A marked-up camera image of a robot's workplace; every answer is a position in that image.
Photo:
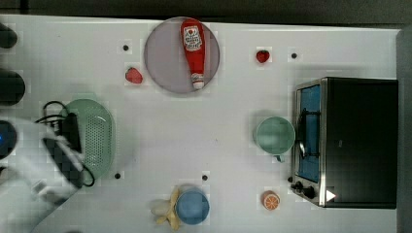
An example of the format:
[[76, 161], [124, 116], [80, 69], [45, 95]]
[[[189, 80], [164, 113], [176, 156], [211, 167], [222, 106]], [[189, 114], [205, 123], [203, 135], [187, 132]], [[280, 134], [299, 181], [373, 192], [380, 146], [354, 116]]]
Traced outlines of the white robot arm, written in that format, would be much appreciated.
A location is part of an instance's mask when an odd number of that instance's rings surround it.
[[50, 127], [1, 119], [1, 233], [31, 233], [84, 186], [84, 156]]

